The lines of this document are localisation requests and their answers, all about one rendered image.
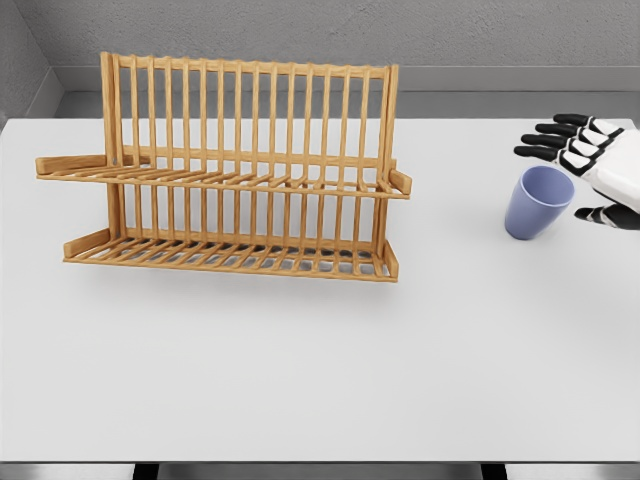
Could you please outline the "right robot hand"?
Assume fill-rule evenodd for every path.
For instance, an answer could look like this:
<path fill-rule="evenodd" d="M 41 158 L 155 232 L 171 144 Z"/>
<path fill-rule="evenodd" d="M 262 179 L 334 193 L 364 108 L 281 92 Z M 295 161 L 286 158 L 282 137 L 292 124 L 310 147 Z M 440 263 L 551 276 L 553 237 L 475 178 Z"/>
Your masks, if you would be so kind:
<path fill-rule="evenodd" d="M 514 153 L 557 164 L 612 201 L 580 208 L 574 216 L 613 228 L 640 231 L 640 130 L 582 114 L 556 114 L 521 137 Z"/>

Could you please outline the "blue plastic cup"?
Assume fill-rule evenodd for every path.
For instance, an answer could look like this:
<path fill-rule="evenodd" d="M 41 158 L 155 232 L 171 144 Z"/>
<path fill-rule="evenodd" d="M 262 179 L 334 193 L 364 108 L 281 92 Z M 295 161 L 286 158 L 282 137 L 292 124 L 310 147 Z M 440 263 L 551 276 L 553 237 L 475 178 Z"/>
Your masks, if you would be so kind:
<path fill-rule="evenodd" d="M 506 231 L 516 239 L 533 239 L 566 210 L 574 194 L 571 179 L 560 170 L 548 166 L 525 170 L 506 211 Z"/>

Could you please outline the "wooden two-tier dish rack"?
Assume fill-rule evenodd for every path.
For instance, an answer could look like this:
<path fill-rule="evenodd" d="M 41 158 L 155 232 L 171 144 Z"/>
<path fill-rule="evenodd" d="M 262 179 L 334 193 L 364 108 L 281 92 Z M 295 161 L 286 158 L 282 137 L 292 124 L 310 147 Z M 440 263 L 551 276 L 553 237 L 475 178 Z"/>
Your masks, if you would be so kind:
<path fill-rule="evenodd" d="M 105 151 L 40 157 L 101 183 L 108 224 L 72 263 L 394 282 L 399 69 L 102 53 Z"/>

